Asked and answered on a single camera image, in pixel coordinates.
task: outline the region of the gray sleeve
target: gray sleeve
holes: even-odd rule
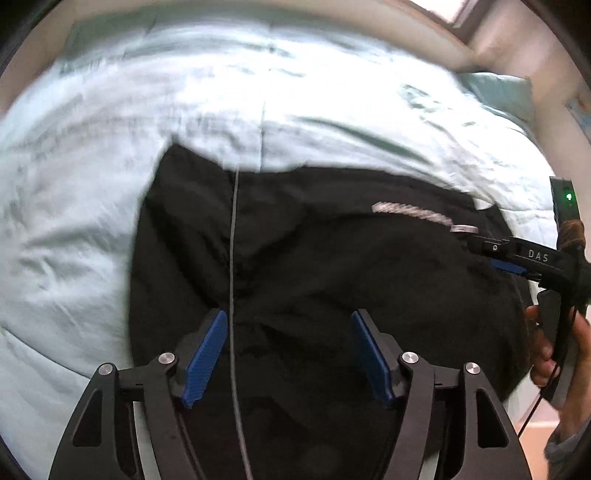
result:
[[[557,477],[560,469],[564,465],[565,460],[567,460],[570,455],[574,452],[577,444],[579,443],[583,433],[589,426],[589,422],[591,418],[585,422],[583,427],[579,430],[577,435],[573,435],[571,438],[566,439],[562,443],[560,443],[560,437],[558,435],[558,427],[555,431],[553,431],[552,435],[548,439],[548,443],[546,444],[546,448],[544,449],[544,455],[546,459],[550,463],[550,473],[548,474],[548,480],[552,480]]]

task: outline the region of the gray cable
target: gray cable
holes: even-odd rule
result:
[[[238,443],[240,444],[240,453],[244,465],[246,480],[253,480],[251,462],[248,459],[246,450],[246,439],[242,428],[242,416],[240,414],[240,404],[238,402],[238,388],[236,386],[236,352],[234,347],[234,234],[236,232],[236,204],[238,203],[238,174],[234,179],[234,197],[232,199],[232,223],[230,224],[230,383],[232,384],[232,405],[234,407],[234,419],[236,420],[236,433],[238,434]]]

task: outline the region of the blue pad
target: blue pad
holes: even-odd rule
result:
[[[514,273],[515,275],[522,275],[527,271],[527,269],[524,267],[520,267],[519,265],[509,262],[503,262],[502,260],[497,260],[496,258],[491,260],[491,265],[497,270]]]
[[[391,407],[396,400],[392,392],[392,374],[390,368],[379,350],[374,337],[358,312],[351,315],[353,324],[353,341],[361,366],[367,375],[374,398],[387,407]]]
[[[220,310],[187,367],[185,389],[181,397],[187,408],[192,408],[197,400],[203,398],[227,336],[228,317],[226,312]]]

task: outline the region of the window frame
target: window frame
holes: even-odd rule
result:
[[[462,43],[469,44],[474,38],[478,27],[482,24],[492,6],[498,0],[467,0],[462,9],[458,13],[456,19],[448,23],[437,14],[424,9],[417,5],[413,0],[395,0],[400,1],[409,7],[421,12],[429,20],[441,25],[449,31],[454,37],[458,38]]]

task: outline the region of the bed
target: bed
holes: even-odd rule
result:
[[[0,121],[4,441],[31,479],[47,478],[96,367],[131,366],[135,223],[172,143],[230,170],[412,176],[496,203],[516,236],[552,247],[553,172],[533,116],[527,80],[458,75],[278,8],[148,7],[77,23]],[[534,393],[524,381],[513,419]]]

